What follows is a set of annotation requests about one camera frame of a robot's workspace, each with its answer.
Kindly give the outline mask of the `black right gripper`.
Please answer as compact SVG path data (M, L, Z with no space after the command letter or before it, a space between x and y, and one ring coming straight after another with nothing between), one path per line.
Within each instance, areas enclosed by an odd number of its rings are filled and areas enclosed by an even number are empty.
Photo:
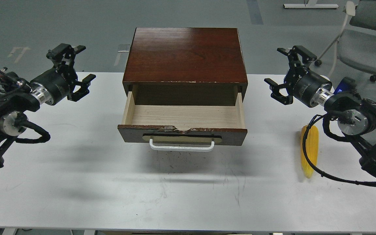
M309 70L310 64L315 62L318 57L301 45L295 45L290 50L284 48L276 50L287 56L289 70L283 84L277 84L270 78L264 79L272 91L271 98L283 105L292 104L293 98L310 108L321 105L320 97L322 93L331 90L332 83L327 78ZM282 95L281 89L286 89L288 95Z

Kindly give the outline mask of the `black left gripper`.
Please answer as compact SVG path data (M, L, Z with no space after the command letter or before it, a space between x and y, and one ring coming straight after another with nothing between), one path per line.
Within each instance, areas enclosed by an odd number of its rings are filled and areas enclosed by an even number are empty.
M72 47L69 44L61 43L52 50L48 50L46 57L52 61L53 68L40 74L30 84L32 95L42 105L55 105L63 98L77 102L89 94L91 81L96 78L90 73L82 81L78 81L74 67L76 55L83 52L86 46L78 45Z

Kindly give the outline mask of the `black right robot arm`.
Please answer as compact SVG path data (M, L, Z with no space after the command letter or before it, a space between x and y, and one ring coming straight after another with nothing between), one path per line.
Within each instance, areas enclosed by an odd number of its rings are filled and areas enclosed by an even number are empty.
M283 105L293 103L296 98L309 108L321 105L326 111L325 115L314 116L310 121L304 132L302 146L305 145L311 126L322 119L324 133L331 139L352 144L361 155L361 168L376 178L376 102L361 98L351 85L331 92L332 83L309 68L310 63L317 60L317 56L305 47L296 45L289 50L278 48L277 51L287 56L289 70L282 84L277 84L270 78L265 79L272 91L271 97ZM323 177L376 187L376 182L344 180L328 175L310 161L306 152L304 156L310 167Z

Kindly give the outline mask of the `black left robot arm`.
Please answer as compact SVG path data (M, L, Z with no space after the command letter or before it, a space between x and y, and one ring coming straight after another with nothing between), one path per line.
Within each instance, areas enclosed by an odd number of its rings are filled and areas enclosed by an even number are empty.
M36 112L44 103L56 105L63 98L78 101L89 94L94 74L82 81L74 69L75 57L86 48L72 47L61 43L49 50L47 58L53 67L31 81L14 72L0 70L0 168L4 166L3 154L14 143L45 143L50 134L42 127L30 122L25 111Z

